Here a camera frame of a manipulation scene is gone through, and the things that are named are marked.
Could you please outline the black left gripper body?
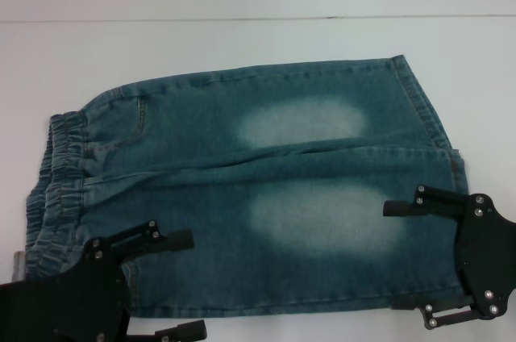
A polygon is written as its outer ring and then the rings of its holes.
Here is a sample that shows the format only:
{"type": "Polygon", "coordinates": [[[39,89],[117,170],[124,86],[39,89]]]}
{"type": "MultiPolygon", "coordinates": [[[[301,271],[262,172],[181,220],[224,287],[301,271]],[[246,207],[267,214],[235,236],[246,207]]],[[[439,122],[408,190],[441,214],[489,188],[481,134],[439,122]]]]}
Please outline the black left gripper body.
{"type": "Polygon", "coordinates": [[[1,286],[2,341],[123,341],[129,320],[127,281],[107,238],[88,241],[63,273],[1,286]]]}

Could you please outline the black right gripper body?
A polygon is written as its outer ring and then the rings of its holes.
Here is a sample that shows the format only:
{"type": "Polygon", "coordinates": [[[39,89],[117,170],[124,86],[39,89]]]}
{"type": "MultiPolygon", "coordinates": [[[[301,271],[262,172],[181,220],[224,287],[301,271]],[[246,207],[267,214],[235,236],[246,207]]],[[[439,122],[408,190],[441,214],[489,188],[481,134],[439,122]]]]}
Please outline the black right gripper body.
{"type": "Polygon", "coordinates": [[[456,268],[471,308],[482,319],[507,311],[515,290],[515,222],[500,215],[491,197],[471,194],[456,234],[456,268]]]}

